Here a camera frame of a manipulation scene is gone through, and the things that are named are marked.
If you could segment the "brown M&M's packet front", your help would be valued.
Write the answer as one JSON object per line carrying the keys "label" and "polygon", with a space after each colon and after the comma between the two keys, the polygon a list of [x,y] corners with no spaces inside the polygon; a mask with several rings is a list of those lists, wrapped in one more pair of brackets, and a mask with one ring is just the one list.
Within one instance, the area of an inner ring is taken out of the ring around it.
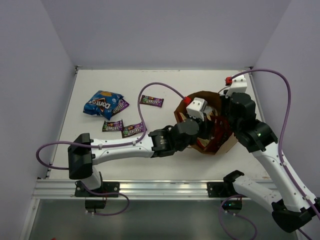
{"label": "brown M&M's packet front", "polygon": [[124,128],[123,120],[119,121],[104,121],[102,125],[102,132],[118,132]]}

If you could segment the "red white snack packet bottom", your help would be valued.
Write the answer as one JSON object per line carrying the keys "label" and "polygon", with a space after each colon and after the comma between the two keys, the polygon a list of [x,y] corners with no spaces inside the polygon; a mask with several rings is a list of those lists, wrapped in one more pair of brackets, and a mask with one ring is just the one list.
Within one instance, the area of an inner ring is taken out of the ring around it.
{"label": "red white snack packet bottom", "polygon": [[232,130],[227,118],[224,116],[212,116],[211,121],[214,123],[214,131],[209,142],[208,150],[216,153],[232,135]]}

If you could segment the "blue snack packet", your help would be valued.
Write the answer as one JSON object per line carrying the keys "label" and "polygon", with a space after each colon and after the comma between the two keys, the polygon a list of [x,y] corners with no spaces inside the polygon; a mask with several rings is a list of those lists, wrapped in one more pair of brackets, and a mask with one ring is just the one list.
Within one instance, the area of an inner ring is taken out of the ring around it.
{"label": "blue snack packet", "polygon": [[124,96],[110,91],[97,91],[83,107],[83,113],[87,115],[102,116],[110,120],[113,110],[118,106]]}

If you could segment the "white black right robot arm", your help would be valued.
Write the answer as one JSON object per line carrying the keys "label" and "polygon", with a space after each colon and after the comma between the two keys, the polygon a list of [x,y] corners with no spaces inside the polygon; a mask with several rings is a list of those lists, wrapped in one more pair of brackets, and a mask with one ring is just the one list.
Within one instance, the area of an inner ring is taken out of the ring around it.
{"label": "white black right robot arm", "polygon": [[227,118],[236,139],[260,162],[276,186],[272,191],[235,170],[223,178],[223,192],[255,201],[287,233],[300,229],[319,215],[320,199],[297,175],[270,126],[257,119],[256,103],[250,95],[234,92],[221,95],[220,99],[221,114]]}

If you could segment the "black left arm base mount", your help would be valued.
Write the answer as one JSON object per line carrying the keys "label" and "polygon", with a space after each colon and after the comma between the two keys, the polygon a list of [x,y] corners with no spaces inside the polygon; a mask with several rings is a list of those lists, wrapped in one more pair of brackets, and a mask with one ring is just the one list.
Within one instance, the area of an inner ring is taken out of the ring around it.
{"label": "black left arm base mount", "polygon": [[91,190],[94,194],[88,192],[81,181],[75,182],[76,188],[74,196],[77,198],[86,198],[84,207],[87,211],[102,210],[107,203],[107,196],[99,196],[97,194],[118,193],[120,190],[120,183],[117,181],[103,181],[100,188]]}

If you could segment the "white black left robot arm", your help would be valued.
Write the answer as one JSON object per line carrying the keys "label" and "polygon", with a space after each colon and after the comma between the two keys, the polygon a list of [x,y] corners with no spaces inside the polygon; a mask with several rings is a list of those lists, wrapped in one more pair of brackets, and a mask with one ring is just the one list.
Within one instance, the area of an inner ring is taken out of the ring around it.
{"label": "white black left robot arm", "polygon": [[71,180],[82,181],[92,196],[103,193],[101,173],[96,165],[104,162],[128,158],[163,158],[184,151],[194,145],[198,138],[210,139],[214,123],[186,118],[174,126],[167,125],[138,137],[105,141],[93,139],[89,133],[80,134],[68,147],[68,176]]}

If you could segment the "brown paper bag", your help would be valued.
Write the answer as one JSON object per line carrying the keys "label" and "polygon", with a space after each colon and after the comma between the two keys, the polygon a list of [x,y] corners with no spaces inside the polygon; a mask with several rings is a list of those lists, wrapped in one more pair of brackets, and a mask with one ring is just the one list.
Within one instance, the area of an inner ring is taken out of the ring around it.
{"label": "brown paper bag", "polygon": [[[209,120],[211,120],[212,116],[221,116],[221,100],[220,95],[216,92],[211,91],[198,91],[195,93],[191,93],[188,96],[186,96],[177,106],[175,111],[173,112],[174,117],[176,119],[177,123],[183,122],[187,119],[188,114],[186,107],[191,103],[191,101],[194,98],[201,98],[205,99],[207,101],[207,105],[211,108],[209,113],[207,114],[207,117]],[[232,133],[229,139],[220,147],[220,149],[217,152],[211,152],[209,151],[209,145],[206,149],[206,151],[201,150],[197,146],[197,141],[194,144],[190,144],[188,147],[193,148],[197,150],[198,152],[206,155],[222,155],[227,153],[236,143],[238,140]]]}

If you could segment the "brown m&m's packet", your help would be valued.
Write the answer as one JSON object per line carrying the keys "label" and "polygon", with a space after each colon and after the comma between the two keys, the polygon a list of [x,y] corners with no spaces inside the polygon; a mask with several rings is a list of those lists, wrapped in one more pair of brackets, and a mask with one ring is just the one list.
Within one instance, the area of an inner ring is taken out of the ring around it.
{"label": "brown m&m's packet", "polygon": [[164,99],[153,97],[153,96],[148,96],[148,95],[142,95],[139,100],[139,103],[141,105],[148,105],[148,106],[152,106],[152,107],[161,108],[163,106]]}
{"label": "brown m&m's packet", "polygon": [[112,116],[122,112],[125,110],[127,107],[129,107],[130,104],[124,100],[123,98],[118,101],[118,105],[112,110]]}
{"label": "brown m&m's packet", "polygon": [[123,139],[129,138],[136,134],[140,134],[144,131],[147,131],[147,127],[144,126],[142,122],[140,122],[140,123],[124,126],[121,131],[121,136]]}
{"label": "brown m&m's packet", "polygon": [[104,121],[102,125],[102,132],[118,132],[124,128],[123,120],[119,121]]}

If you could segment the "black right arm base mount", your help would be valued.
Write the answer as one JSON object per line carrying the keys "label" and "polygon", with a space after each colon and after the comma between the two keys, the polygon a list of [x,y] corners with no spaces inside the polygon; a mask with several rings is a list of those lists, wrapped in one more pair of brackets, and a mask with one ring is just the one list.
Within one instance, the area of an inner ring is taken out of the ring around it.
{"label": "black right arm base mount", "polygon": [[[235,180],[240,177],[244,176],[245,174],[239,170],[235,170],[229,174],[227,174],[223,181],[209,181],[206,183],[206,190],[207,195],[209,198],[220,198],[221,203],[227,198],[234,195],[238,195],[233,187],[233,183]],[[232,213],[239,213],[243,207],[242,198],[238,197],[234,200],[227,200],[223,205],[222,208],[224,211],[229,211]]]}

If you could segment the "red and beige snack bag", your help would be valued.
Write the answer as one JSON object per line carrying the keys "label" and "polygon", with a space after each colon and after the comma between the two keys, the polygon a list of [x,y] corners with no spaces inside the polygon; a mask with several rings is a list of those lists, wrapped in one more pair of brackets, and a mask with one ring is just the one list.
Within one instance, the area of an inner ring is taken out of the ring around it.
{"label": "red and beige snack bag", "polygon": [[202,138],[197,138],[196,144],[197,146],[202,150],[206,151],[208,145],[210,144],[211,140],[210,139],[202,139]]}

